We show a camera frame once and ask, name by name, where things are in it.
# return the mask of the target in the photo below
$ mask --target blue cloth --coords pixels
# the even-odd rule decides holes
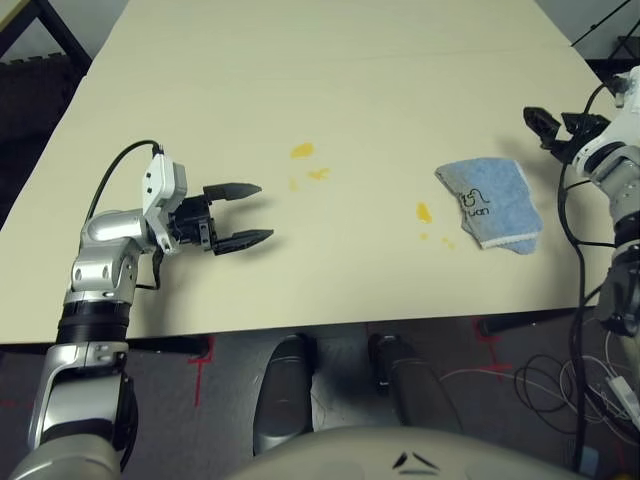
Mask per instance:
[[[533,253],[542,220],[531,203],[529,184],[514,160],[474,158],[443,165],[436,176],[460,202],[462,228],[482,248]]]

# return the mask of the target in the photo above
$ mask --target white cable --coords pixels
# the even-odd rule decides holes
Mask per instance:
[[[505,378],[511,378],[511,379],[515,378],[515,375],[512,375],[510,373],[494,372],[493,370],[483,370],[481,368],[462,368],[460,370],[454,370],[453,372],[449,372],[446,375],[443,375],[442,377],[440,377],[440,381],[446,380],[447,378],[452,377],[454,375],[458,375],[459,373],[486,373],[487,375],[495,375],[496,377],[505,377]],[[520,377],[518,377],[518,380],[520,380],[521,382],[525,381]],[[548,393],[552,397],[556,397],[558,400],[564,401],[564,399],[560,395],[558,395],[556,392],[549,390],[548,388],[540,385],[539,383],[532,382],[531,380],[526,380],[526,382],[529,385],[533,385],[534,387],[539,388],[540,390]]]
[[[604,358],[607,361],[607,365],[609,365],[609,368],[611,369],[613,376],[619,377],[620,375],[618,375],[618,372],[616,372],[616,369],[613,368],[613,365],[611,364],[611,360],[609,359],[609,340],[610,339],[611,339],[611,332],[607,332],[607,336],[604,337]]]
[[[624,377],[608,378],[607,385],[629,415],[633,426],[640,432],[640,402],[627,380]]]
[[[602,363],[602,361],[600,361],[599,359],[597,359],[596,357],[592,357],[590,355],[584,355],[583,357],[585,357],[588,360],[595,360],[596,363],[600,364],[606,371],[609,371],[609,369],[606,367],[606,365],[604,365]],[[578,413],[578,409],[576,408],[576,406],[571,403],[571,401],[567,398],[566,393],[564,392],[564,388],[563,388],[563,376],[564,376],[564,372],[567,369],[567,367],[571,365],[573,366],[573,364],[571,363],[571,361],[567,361],[563,364],[562,369],[560,370],[560,374],[559,374],[559,380],[558,383],[560,385],[560,392],[561,395],[558,395],[557,393],[553,392],[552,390],[549,390],[548,388],[540,385],[539,383],[533,382],[531,380],[524,380],[520,377],[517,378],[517,380],[520,380],[521,382],[526,382],[529,385],[532,385],[536,388],[539,388],[540,390],[548,393],[549,395],[551,395],[552,397],[555,397],[559,400],[562,400],[563,402],[565,402],[567,404],[567,406],[574,412],[574,413]],[[486,375],[494,375],[496,377],[505,377],[505,378],[511,378],[514,379],[516,378],[514,375],[510,374],[510,373],[504,373],[504,372],[494,372],[493,370],[483,370],[481,368],[463,368],[460,370],[454,370],[452,372],[449,372],[443,376],[440,377],[440,381],[442,380],[446,380],[447,378],[453,377],[454,375],[458,375],[460,373],[484,373]],[[611,400],[609,400],[606,396],[600,394],[597,390],[595,390],[593,387],[591,387],[589,385],[589,388],[591,388],[591,390],[598,395],[600,398],[602,398],[602,400],[605,402],[605,404],[608,407],[611,407],[612,409],[617,410],[618,413],[616,413],[616,416],[619,418],[624,418],[623,415],[626,415],[626,412],[624,412],[623,410],[620,409],[620,407],[618,407],[616,404],[614,404]],[[597,412],[596,406],[593,404],[592,400],[587,397],[586,398],[587,402],[589,403],[589,405],[591,406],[591,408]],[[591,424],[598,424],[598,423],[605,423],[605,425],[607,425],[607,427],[609,428],[609,430],[611,430],[611,433],[613,433],[616,437],[618,437],[620,440],[622,440],[623,442],[629,444],[629,445],[633,445],[633,446],[639,446],[637,443],[635,443],[632,440],[629,440],[628,438],[624,437],[624,435],[622,435],[616,428],[615,426],[605,417],[605,416],[599,416],[599,417],[595,417],[595,416],[590,416],[590,415],[585,415],[585,419],[591,423]]]
[[[583,358],[585,360],[595,360],[596,363],[598,363],[600,366],[602,366],[605,369],[605,371],[607,371],[607,372],[609,371],[609,369],[602,363],[602,361],[600,361],[596,357],[592,357],[590,355],[583,355]],[[567,397],[567,395],[566,395],[566,393],[564,391],[564,375],[565,375],[565,371],[567,370],[568,367],[571,367],[571,369],[572,369],[571,373],[573,374],[573,376],[575,378],[575,372],[573,371],[573,363],[571,362],[571,360],[568,360],[562,365],[562,368],[560,369],[560,373],[558,375],[558,384],[560,385],[560,394],[562,395],[563,400],[567,403],[569,408],[571,408],[571,410],[573,410],[575,413],[578,413],[577,409],[575,408],[575,405],[573,405],[573,403],[571,403],[571,400]],[[606,395],[604,395],[602,392],[599,392],[598,390],[593,388],[591,385],[588,385],[588,388],[593,393],[595,393],[597,396],[599,396],[602,399],[602,401],[607,406],[607,409],[612,410],[614,415],[617,418],[620,418],[620,419],[623,419],[623,420],[629,420],[629,415],[627,415],[627,412],[625,412],[623,408],[619,407],[612,400],[609,400],[609,398],[607,398]],[[589,397],[587,397],[587,400],[589,400],[589,404],[591,405],[591,408],[595,412],[597,412],[598,410],[596,409],[596,407],[593,404],[593,402],[589,399]],[[588,415],[585,415],[585,418],[587,419],[587,421],[591,421],[591,423],[602,423],[603,419],[606,418],[606,417],[604,417],[602,415],[599,416],[599,417],[593,417],[593,416],[590,417]]]
[[[622,435],[617,429],[616,427],[611,423],[611,421],[609,421],[609,419],[605,418],[604,419],[604,423],[607,424],[607,427],[609,427],[609,430],[611,430],[611,433],[613,433],[616,437],[618,437],[620,440],[622,440],[624,443],[627,443],[629,445],[633,445],[634,447],[640,447],[640,444],[637,444],[636,442],[634,442],[633,440],[629,440],[627,437],[625,437],[624,435]]]

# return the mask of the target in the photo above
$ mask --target metal stand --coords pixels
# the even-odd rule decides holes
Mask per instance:
[[[22,35],[35,20],[51,34],[71,62],[86,74],[91,66],[91,57],[82,48],[80,42],[73,36],[71,30],[62,21],[48,0],[25,0],[19,3],[11,12],[4,24],[0,24],[0,57],[5,54],[13,43]]]
[[[557,320],[575,312],[573,308],[563,308],[558,310],[545,310],[541,312],[523,312],[518,314],[505,313],[501,315],[491,315],[490,317],[478,320],[478,330],[485,337],[497,335],[512,328],[528,327],[536,323]]]
[[[131,350],[144,350],[157,353],[181,353],[204,357],[209,353],[209,339],[206,335],[184,337],[136,338],[128,340]],[[51,344],[23,343],[0,345],[0,352],[28,353],[44,355]]]

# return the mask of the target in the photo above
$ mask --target floor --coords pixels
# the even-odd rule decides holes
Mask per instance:
[[[59,81],[66,85],[67,93],[69,89],[73,91],[73,82],[69,87],[68,77],[47,78],[49,84]],[[0,126],[7,124],[7,118],[16,118],[3,108],[6,103],[2,102],[0,89]],[[44,122],[42,115],[49,115],[50,122],[55,124],[55,117],[64,111],[63,107],[31,115],[38,116],[40,124]],[[9,122],[13,128],[11,137],[0,138],[0,226],[50,133],[40,127],[29,130],[22,119],[13,120]],[[321,366],[312,390],[315,428],[397,422],[389,399],[378,396],[371,382],[366,340],[372,333],[401,334],[439,374],[474,368],[492,368],[508,374],[536,353],[547,353],[562,362],[567,360],[569,321],[564,318],[512,330],[492,341],[478,335],[475,320],[470,318],[301,329],[318,339],[320,350]],[[278,341],[289,333],[292,331],[265,330],[211,336],[212,355],[200,360],[178,354],[133,352],[127,370],[135,379],[141,418],[138,441],[124,478],[216,479],[251,461],[252,418],[264,366]],[[588,324],[585,352],[603,358],[603,342],[600,327],[595,322]],[[611,349],[612,361],[624,364],[615,339]],[[557,373],[553,364],[540,366]],[[41,367],[41,356],[0,353],[2,478],[27,454],[30,408]],[[603,383],[601,371],[594,369],[589,373],[593,383]],[[535,372],[530,380],[557,390]],[[557,465],[568,465],[572,436],[555,432],[521,404],[510,379],[459,372],[443,384],[467,435]],[[532,389],[531,394],[536,406],[556,402],[538,390]],[[567,408],[546,418],[569,430],[575,423],[575,416]],[[623,443],[606,427],[591,426],[587,445],[599,453],[596,478],[606,479],[619,471],[629,471],[637,477],[638,450]]]

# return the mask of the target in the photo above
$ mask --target yellow stain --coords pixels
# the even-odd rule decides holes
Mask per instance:
[[[291,150],[291,158],[307,158],[313,153],[313,144],[307,142]]]
[[[454,248],[456,248],[456,244],[453,243],[451,240],[449,240],[447,237],[442,237],[442,243],[444,243],[447,247],[449,247],[451,250],[453,250]]]
[[[326,180],[327,175],[331,170],[328,168],[321,168],[320,170],[312,170],[307,175],[309,175],[314,180]]]
[[[416,208],[416,215],[418,215],[418,220],[423,223],[431,223],[433,218],[431,218],[431,214],[429,213],[429,209],[424,204],[424,202],[418,203],[418,207]]]

